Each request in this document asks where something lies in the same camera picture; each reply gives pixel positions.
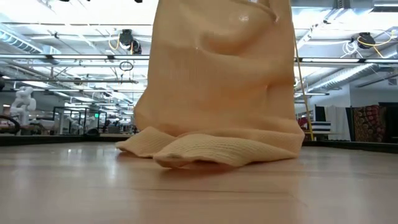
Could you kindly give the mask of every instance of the white wall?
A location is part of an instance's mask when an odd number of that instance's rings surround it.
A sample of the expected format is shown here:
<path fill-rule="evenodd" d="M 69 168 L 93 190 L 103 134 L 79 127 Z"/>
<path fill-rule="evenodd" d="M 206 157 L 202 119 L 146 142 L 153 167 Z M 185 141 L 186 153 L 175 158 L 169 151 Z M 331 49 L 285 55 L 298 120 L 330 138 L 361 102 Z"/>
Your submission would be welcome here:
<path fill-rule="evenodd" d="M 349 85 L 341 87 L 341 90 L 329 91 L 328 96 L 311 96 L 308 99 L 309 110 L 317 106 L 338 106 L 338 107 L 350 107 L 350 90 Z M 305 105 L 295 105 L 296 113 L 305 112 Z"/>
<path fill-rule="evenodd" d="M 351 89 L 353 107 L 378 105 L 380 102 L 398 103 L 398 90 Z"/>

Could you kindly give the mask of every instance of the wooden floor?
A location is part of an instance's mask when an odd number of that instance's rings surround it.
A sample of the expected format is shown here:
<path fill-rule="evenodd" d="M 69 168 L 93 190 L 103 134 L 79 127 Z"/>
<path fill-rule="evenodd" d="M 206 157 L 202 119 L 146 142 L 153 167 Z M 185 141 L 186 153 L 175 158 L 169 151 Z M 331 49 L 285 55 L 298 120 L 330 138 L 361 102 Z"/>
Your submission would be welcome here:
<path fill-rule="evenodd" d="M 0 223 L 398 223 L 398 155 L 168 170 L 113 143 L 0 147 Z"/>

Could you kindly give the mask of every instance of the metal frame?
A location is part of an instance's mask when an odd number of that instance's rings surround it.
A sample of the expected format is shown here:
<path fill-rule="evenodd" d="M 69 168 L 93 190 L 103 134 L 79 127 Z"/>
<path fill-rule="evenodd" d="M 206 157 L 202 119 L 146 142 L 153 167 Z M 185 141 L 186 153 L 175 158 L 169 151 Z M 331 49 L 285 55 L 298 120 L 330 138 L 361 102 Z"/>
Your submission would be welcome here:
<path fill-rule="evenodd" d="M 82 111 L 79 111 L 79 110 L 74 110 L 73 109 L 74 107 L 67 107 L 67 106 L 54 106 L 54 108 L 53 108 L 53 115 L 52 115 L 52 120 L 53 121 L 55 121 L 55 113 L 57 112 L 57 110 L 68 110 L 68 111 L 70 111 L 70 116 L 72 117 L 72 112 L 79 112 L 79 124 L 80 124 L 80 121 L 81 121 L 81 116 L 82 116 L 82 114 L 83 114 L 83 112 Z M 89 108 L 84 108 L 85 109 L 85 111 L 84 111 L 84 115 L 85 115 L 85 118 L 84 118 L 84 122 L 83 122 L 83 130 L 85 130 L 85 128 L 86 128 L 86 119 L 87 119 L 87 114 L 88 113 L 98 113 L 98 120 L 97 120 L 97 129 L 98 130 L 100 130 L 100 115 L 102 114 L 102 113 L 104 113 L 105 114 L 105 121 L 106 121 L 106 118 L 108 117 L 108 113 L 107 112 L 105 112 L 105 111 L 101 111 L 101 110 L 90 110 Z M 69 129 L 68 129 L 68 133 L 69 134 L 71 134 L 71 123 L 69 122 Z"/>
<path fill-rule="evenodd" d="M 1 60 L 77 60 L 77 61 L 84 61 L 84 60 L 149 60 L 149 55 L 32 55 L 32 54 L 0 54 Z M 388 58 L 320 58 L 320 57 L 299 57 L 298 61 L 300 62 L 301 66 L 306 67 L 356 67 L 361 64 L 366 63 L 381 63 L 386 64 L 391 67 L 391 65 L 398 66 L 398 59 L 388 59 Z M 294 63 L 297 64 L 297 58 L 294 58 Z M 53 67 L 71 67 L 72 65 L 52 65 Z M 114 63 L 111 65 L 103 65 L 105 67 L 119 67 L 119 63 Z"/>

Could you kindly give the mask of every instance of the beige fabric bag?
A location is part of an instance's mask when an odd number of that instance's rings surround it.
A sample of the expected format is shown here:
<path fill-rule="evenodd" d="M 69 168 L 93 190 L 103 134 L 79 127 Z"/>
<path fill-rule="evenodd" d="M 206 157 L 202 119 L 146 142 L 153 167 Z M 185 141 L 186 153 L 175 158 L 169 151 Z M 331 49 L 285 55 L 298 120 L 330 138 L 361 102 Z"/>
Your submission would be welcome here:
<path fill-rule="evenodd" d="M 164 167 L 297 157 L 289 0 L 160 0 L 139 134 L 117 148 Z"/>

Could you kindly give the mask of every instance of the patterned textile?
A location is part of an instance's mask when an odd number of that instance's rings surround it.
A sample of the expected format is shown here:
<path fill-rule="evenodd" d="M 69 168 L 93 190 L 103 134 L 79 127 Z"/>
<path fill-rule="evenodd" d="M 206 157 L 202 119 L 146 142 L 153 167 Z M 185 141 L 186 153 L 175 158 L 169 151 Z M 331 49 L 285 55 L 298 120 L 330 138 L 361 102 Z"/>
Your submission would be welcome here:
<path fill-rule="evenodd" d="M 383 142 L 386 132 L 385 112 L 386 109 L 378 105 L 354 108 L 355 141 Z"/>

